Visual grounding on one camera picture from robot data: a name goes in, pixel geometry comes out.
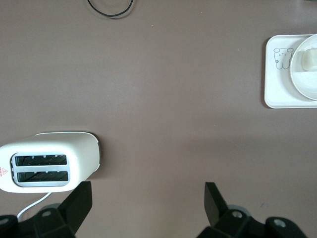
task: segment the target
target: tray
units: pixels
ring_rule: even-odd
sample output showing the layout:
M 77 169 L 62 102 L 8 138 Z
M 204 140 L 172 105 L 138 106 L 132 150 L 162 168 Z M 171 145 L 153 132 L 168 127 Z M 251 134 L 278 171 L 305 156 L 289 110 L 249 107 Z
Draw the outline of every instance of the tray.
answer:
M 302 95 L 293 85 L 290 62 L 299 45 L 312 35 L 273 36 L 266 45 L 264 101 L 275 109 L 317 108 L 317 101 Z

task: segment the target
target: white plate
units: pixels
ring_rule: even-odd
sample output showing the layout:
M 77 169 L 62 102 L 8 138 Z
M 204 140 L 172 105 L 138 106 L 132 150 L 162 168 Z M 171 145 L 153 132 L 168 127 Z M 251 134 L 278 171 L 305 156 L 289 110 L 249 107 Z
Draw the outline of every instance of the white plate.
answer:
M 296 89 L 307 98 L 317 100 L 317 71 L 305 71 L 302 67 L 303 53 L 311 48 L 317 48 L 317 35 L 310 36 L 296 49 L 290 73 Z
M 302 95 L 294 86 L 290 69 L 281 64 L 276 55 L 277 49 L 293 49 L 300 46 L 311 35 L 278 35 L 273 36 L 266 44 L 264 100 L 271 108 L 317 108 L 317 101 Z

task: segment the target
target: brown table surface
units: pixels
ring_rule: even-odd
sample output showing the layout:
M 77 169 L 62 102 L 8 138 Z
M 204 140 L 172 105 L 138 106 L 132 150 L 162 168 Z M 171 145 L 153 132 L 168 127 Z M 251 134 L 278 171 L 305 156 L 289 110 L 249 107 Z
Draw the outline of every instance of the brown table surface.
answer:
M 44 131 L 100 139 L 77 237 L 195 238 L 206 181 L 260 222 L 317 236 L 317 109 L 264 102 L 268 39 L 316 33 L 317 2 L 136 0 L 113 20 L 85 0 L 2 0 L 0 21 L 0 145 Z M 41 196 L 0 191 L 1 214 Z

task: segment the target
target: bowl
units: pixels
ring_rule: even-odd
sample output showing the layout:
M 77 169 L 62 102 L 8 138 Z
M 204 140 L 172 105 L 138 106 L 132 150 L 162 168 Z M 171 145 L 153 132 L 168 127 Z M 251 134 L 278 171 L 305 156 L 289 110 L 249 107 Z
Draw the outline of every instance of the bowl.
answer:
M 306 71 L 302 65 L 305 51 L 314 48 L 317 48 L 317 34 L 307 38 L 295 50 L 290 64 L 290 75 L 295 88 L 302 95 L 317 100 L 317 71 Z

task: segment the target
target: cartoon bear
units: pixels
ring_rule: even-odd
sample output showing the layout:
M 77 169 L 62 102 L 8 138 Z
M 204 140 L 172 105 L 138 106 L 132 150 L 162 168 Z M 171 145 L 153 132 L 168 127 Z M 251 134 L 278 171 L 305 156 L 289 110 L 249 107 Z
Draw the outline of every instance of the cartoon bear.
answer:
M 278 69 L 287 69 L 291 63 L 293 48 L 276 48 L 274 49 L 274 59 Z

